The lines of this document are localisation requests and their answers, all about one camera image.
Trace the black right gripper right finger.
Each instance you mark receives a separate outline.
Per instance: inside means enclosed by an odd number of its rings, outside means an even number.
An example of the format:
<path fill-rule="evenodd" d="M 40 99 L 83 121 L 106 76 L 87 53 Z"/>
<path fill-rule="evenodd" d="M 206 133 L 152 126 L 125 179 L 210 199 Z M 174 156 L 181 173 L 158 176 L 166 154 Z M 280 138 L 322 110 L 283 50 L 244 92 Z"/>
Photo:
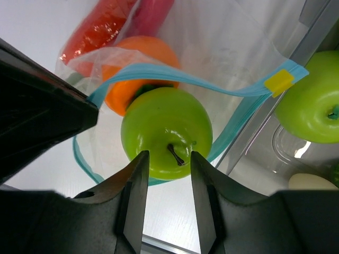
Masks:
<path fill-rule="evenodd" d="M 259 194 L 191 153 L 202 253 L 338 253 L 338 192 Z"/>

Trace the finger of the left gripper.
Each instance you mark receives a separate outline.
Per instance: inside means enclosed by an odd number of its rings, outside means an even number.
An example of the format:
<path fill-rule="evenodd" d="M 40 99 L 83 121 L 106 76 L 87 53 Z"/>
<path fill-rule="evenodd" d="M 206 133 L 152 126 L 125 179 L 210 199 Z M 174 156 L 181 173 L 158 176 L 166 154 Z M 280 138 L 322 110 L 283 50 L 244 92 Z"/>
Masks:
<path fill-rule="evenodd" d="M 95 126 L 98 114 L 85 94 L 1 40 L 1 182 Z"/>

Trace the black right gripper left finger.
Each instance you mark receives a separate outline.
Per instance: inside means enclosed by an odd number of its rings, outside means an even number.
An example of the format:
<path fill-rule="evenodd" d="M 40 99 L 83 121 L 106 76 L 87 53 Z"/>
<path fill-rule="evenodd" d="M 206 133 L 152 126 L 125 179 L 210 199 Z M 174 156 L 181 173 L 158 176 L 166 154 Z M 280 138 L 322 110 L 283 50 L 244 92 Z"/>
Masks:
<path fill-rule="evenodd" d="M 1 253 L 139 253 L 149 152 L 73 198 L 1 191 Z"/>

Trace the orange carrot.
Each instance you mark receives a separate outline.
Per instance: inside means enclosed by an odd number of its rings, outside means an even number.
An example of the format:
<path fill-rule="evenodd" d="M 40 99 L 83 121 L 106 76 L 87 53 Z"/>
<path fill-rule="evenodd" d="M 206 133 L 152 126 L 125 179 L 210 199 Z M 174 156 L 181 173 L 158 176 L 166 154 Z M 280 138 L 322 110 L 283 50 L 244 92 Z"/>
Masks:
<path fill-rule="evenodd" d="M 134 7 L 135 0 L 101 0 L 73 31 L 59 59 L 68 65 L 71 61 L 115 42 Z"/>

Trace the red chili pepper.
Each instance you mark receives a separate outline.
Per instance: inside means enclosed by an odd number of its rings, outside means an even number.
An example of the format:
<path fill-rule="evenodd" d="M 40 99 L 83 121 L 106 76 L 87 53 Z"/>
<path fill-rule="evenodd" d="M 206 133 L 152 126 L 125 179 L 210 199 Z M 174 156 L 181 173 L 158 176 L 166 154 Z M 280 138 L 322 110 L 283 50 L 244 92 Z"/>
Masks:
<path fill-rule="evenodd" d="M 125 32 L 125 37 L 145 35 L 154 37 L 165 21 L 174 1 L 172 0 L 144 0 L 132 14 L 131 21 Z"/>

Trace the clear zip top bag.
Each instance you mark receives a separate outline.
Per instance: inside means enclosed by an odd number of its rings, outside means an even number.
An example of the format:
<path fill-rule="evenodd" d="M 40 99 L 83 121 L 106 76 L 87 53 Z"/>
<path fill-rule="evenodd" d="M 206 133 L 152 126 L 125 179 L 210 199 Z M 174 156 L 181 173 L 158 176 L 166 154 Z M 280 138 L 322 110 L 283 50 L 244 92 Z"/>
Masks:
<path fill-rule="evenodd" d="M 167 43 L 182 70 L 207 81 L 202 87 L 183 83 L 206 108 L 212 122 L 213 144 L 207 157 L 215 163 L 266 95 L 235 97 L 230 92 L 258 85 L 286 68 L 299 67 L 290 56 L 307 33 L 300 21 L 304 1 L 174 1 L 155 37 Z M 56 74 L 85 95 L 103 97 L 101 67 L 119 61 L 113 47 L 123 39 L 133 8 L 117 39 L 74 59 L 58 58 Z"/>

